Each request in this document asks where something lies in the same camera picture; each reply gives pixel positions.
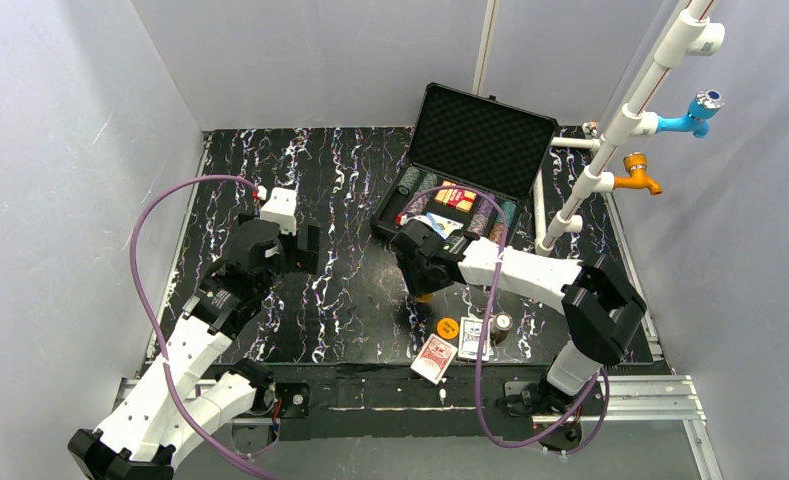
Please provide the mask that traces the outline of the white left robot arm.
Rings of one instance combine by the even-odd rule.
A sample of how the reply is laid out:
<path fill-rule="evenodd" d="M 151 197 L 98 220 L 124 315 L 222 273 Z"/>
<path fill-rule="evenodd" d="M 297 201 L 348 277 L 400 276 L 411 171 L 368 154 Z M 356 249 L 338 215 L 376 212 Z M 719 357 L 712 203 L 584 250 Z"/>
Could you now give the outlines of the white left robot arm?
<path fill-rule="evenodd" d="M 116 409 L 93 429 L 79 429 L 68 450 L 88 479 L 170 479 L 182 461 L 223 424 L 253 409 L 273 381 L 240 360 L 193 400 L 212 363 L 263 307 L 276 280 L 319 269 L 320 229 L 285 233 L 274 222 L 243 217 L 224 255 L 186 302 L 166 346 Z"/>

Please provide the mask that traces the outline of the brown poker chip stack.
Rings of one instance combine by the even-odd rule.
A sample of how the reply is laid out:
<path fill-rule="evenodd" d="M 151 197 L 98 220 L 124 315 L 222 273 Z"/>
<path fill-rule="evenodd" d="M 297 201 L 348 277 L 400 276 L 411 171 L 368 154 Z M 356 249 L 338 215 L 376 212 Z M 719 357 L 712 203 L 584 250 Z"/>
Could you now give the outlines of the brown poker chip stack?
<path fill-rule="evenodd" d="M 510 315 L 499 313 L 490 320 L 489 338 L 492 345 L 500 345 L 509 336 L 513 326 Z"/>

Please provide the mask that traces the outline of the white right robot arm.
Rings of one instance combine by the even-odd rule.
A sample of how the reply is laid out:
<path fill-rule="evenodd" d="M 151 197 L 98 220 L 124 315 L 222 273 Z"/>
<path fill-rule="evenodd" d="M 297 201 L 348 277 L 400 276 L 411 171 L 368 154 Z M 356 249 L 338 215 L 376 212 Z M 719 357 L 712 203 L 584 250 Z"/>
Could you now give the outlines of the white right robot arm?
<path fill-rule="evenodd" d="M 575 410 L 602 368 L 620 363 L 647 305 L 609 257 L 555 259 L 505 247 L 464 230 L 447 236 L 418 218 L 391 241 L 409 294 L 455 283 L 529 298 L 561 313 L 570 339 L 537 386 L 518 398 L 526 412 Z"/>

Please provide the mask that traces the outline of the dark green chip stack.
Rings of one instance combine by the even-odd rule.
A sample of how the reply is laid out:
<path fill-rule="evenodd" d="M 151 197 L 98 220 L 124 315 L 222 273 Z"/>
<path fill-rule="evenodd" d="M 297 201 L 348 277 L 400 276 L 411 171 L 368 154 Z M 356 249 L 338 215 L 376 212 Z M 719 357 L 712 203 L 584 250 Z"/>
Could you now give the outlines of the dark green chip stack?
<path fill-rule="evenodd" d="M 422 172 L 420 169 L 410 166 L 400 178 L 396 190 L 399 194 L 409 197 L 414 191 L 417 182 L 420 180 Z"/>

